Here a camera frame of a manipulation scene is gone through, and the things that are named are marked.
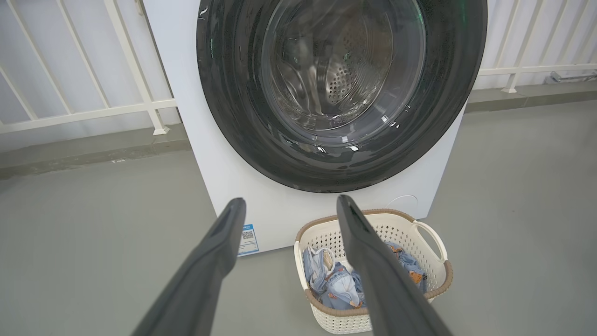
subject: white metal railing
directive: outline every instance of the white metal railing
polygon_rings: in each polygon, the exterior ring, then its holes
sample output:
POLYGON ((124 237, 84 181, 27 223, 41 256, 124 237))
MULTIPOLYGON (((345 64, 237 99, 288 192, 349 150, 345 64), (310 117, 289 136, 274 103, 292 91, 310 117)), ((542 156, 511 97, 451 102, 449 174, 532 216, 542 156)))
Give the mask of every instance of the white metal railing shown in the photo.
POLYGON ((507 81, 506 86, 502 89, 504 92, 514 93, 516 92, 516 84, 518 83, 521 74, 525 73, 536 73, 536 72, 553 72, 553 71, 583 71, 583 70, 594 70, 597 69, 597 62, 595 60, 595 46, 589 43, 592 35, 595 33, 595 29, 597 27, 597 15, 595 13, 587 13, 587 5, 589 4, 589 0, 581 0, 580 6, 578 7, 574 19, 571 22, 571 26, 568 30, 566 37, 564 38, 564 44, 559 51, 558 58, 554 65, 544 65, 546 60, 547 52, 549 51, 550 47, 552 46, 556 31, 559 27, 561 27, 562 18, 564 12, 569 9, 569 4, 571 1, 569 0, 562 0, 560 3, 558 13, 556 15, 555 21, 553 22, 549 35, 547 36, 547 41, 543 46, 541 51, 541 55, 538 59, 536 65, 533 66, 522 66, 521 62, 525 59, 529 51, 529 42, 533 40, 534 35, 537 33, 537 18, 539 17, 541 10, 546 8, 547 5, 553 5, 553 0, 537 0, 533 13, 529 18, 529 23, 524 32, 524 37, 522 39, 522 44, 518 50, 518 54, 514 64, 508 67, 500 67, 504 60, 504 51, 506 50, 506 46, 511 39, 514 33, 521 33, 518 31, 514 31, 513 22, 515 20, 516 15, 519 13, 519 9, 523 1, 521 0, 514 0, 512 4, 512 8, 510 9, 510 15, 508 17, 508 21, 506 23, 505 32, 501 38, 501 43, 497 51, 497 57, 493 63, 493 67, 489 69, 482 68, 479 70, 479 76, 488 76, 488 75, 510 75, 507 81), (571 52, 570 42, 573 40, 577 34, 581 32, 578 29, 578 24, 581 21, 583 15, 591 15, 593 17, 588 31, 585 33, 585 36, 582 38, 581 43, 579 44, 576 52, 574 53, 574 57, 572 58, 572 62, 570 64, 565 64, 564 60, 567 59, 567 56, 571 52), (582 63, 583 60, 590 59, 588 63, 582 63))
POLYGON ((128 67, 130 68, 130 71, 133 74, 134 81, 143 99, 143 103, 127 106, 110 106, 108 99, 106 98, 106 94, 101 87, 100 81, 97 79, 97 75, 94 72, 93 67, 91 66, 89 57, 87 56, 85 49, 81 44, 81 40, 79 39, 79 35, 77 34, 77 31, 72 23, 69 12, 66 9, 66 6, 64 5, 64 1, 56 0, 56 3, 66 23, 66 26, 70 32, 70 35, 75 43, 77 50, 79 51, 79 55, 82 58, 85 68, 87 69, 87 72, 91 77, 93 85, 97 90, 97 93, 99 94, 101 101, 104 105, 103 109, 77 113, 73 113, 72 108, 69 106, 69 103, 65 98, 64 92, 60 88, 59 82, 54 77, 50 67, 44 59, 44 56, 40 52, 35 41, 33 40, 31 33, 27 28, 27 24, 23 20, 18 8, 16 7, 15 0, 6 0, 6 2, 14 18, 19 24, 20 29, 25 35, 31 49, 33 50, 33 53, 35 54, 43 72, 48 78, 56 95, 60 99, 60 102, 64 107, 65 114, 55 117, 39 118, 27 102, 25 96, 22 94, 19 88, 15 86, 14 81, 12 81, 11 78, 9 78, 7 73, 2 69, 2 66, 0 65, 0 74, 2 74, 2 77, 4 77, 4 80, 8 84, 9 88, 12 90, 13 94, 16 96, 18 102, 23 107, 25 113, 27 113, 27 116, 29 116, 28 121, 23 121, 20 123, 2 124, 2 122, 0 121, 0 133, 16 132, 21 130, 35 129, 39 127, 71 123, 73 121, 90 120, 95 118, 109 117, 113 115, 129 114, 143 111, 147 111, 149 117, 151 118, 152 124, 155 128, 155 131, 153 133, 154 135, 166 134, 169 131, 168 127, 164 125, 164 122, 160 117, 158 109, 176 107, 176 101, 174 99, 165 99, 157 101, 153 99, 147 81, 145 79, 145 75, 143 74, 143 70, 139 65, 137 55, 135 53, 135 50, 133 49, 131 39, 122 19, 122 14, 120 12, 118 4, 116 3, 116 0, 104 0, 104 4, 109 14, 110 21, 112 22, 114 30, 116 31, 116 35, 118 36, 118 40, 122 47, 122 51, 125 54, 128 67))

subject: front-loading washing machine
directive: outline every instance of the front-loading washing machine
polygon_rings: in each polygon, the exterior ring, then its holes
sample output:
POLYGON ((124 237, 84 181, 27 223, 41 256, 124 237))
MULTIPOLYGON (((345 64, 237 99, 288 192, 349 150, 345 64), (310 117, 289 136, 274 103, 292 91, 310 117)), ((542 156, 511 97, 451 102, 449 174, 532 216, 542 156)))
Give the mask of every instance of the front-loading washing machine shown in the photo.
POLYGON ((479 70, 485 1, 144 5, 214 209, 247 201, 240 254, 291 246, 338 193, 427 216, 479 70))

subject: laundry basket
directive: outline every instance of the laundry basket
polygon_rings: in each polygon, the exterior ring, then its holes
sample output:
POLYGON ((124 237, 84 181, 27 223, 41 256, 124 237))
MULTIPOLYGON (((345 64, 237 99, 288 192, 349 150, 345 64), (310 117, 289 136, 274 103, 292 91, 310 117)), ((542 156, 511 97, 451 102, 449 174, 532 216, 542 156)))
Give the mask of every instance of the laundry basket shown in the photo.
MULTIPOLYGON (((391 209, 365 210, 363 214, 385 242, 394 242, 410 253, 419 262, 419 266, 427 274, 427 292, 425 298, 431 302, 443 294, 452 283, 452 266, 448 254, 438 234, 427 224, 416 221, 406 213, 391 209), (438 246, 440 256, 427 244, 419 233, 421 228, 429 233, 438 246)), ((353 334, 371 330, 371 321, 367 308, 353 310, 337 310, 324 306, 315 298, 305 278, 303 268, 303 251, 307 246, 314 249, 329 248, 336 254, 336 261, 341 262, 349 271, 352 267, 347 262, 344 243, 340 233, 337 216, 330 216, 312 221, 299 232, 294 243, 294 259, 297 264, 298 277, 304 293, 311 304, 315 319, 326 331, 332 334, 353 334)))

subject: washing machine door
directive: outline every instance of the washing machine door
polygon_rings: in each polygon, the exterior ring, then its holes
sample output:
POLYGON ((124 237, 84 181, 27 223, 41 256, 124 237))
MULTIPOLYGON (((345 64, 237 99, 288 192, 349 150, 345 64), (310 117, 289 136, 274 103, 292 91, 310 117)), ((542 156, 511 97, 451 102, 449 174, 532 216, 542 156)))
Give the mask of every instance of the washing machine door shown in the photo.
POLYGON ((203 0, 205 97, 276 182, 340 193, 418 160, 464 105, 485 44, 479 0, 203 0))

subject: basket rim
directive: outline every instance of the basket rim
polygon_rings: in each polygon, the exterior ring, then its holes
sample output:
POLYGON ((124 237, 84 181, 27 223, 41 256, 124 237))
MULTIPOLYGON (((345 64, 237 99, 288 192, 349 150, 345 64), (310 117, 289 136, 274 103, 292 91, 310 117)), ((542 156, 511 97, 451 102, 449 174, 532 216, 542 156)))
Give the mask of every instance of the basket rim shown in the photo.
MULTIPOLYGON (((409 216, 404 212, 401 212, 398 210, 393 210, 393 209, 363 210, 362 213, 364 215, 376 215, 376 214, 380 214, 380 213, 388 213, 390 215, 397 215, 397 216, 403 217, 404 219, 406 219, 407 221, 409 221, 411 223, 414 223, 414 221, 416 220, 412 216, 409 216)), ((296 241, 300 242, 301 238, 303 237, 303 234, 310 227, 313 227, 318 224, 323 224, 325 222, 335 221, 336 219, 338 219, 338 216, 334 215, 334 216, 323 217, 323 218, 316 219, 314 221, 310 221, 309 223, 305 224, 299 230, 299 232, 297 233, 296 241)), ((448 290, 448 288, 450 287, 450 285, 452 285, 452 280, 454 279, 454 273, 452 270, 452 264, 450 263, 449 260, 446 260, 444 262, 444 267, 446 270, 446 279, 445 279, 444 283, 440 287, 423 294, 423 296, 425 297, 426 300, 435 298, 435 297, 445 293, 448 290)), ((319 302, 319 300, 317 300, 317 298, 315 298, 315 296, 313 295, 313 292, 311 291, 310 288, 305 289, 304 294, 305 294, 305 296, 307 296, 307 299, 309 300, 309 303, 311 303, 311 305, 313 305, 319 311, 321 311, 322 313, 327 314, 327 315, 331 315, 331 316, 335 316, 335 317, 349 317, 349 316, 362 316, 362 315, 369 314, 368 308, 358 308, 358 309, 353 309, 353 310, 339 310, 339 309, 333 309, 333 308, 326 307, 323 305, 323 303, 319 302)))

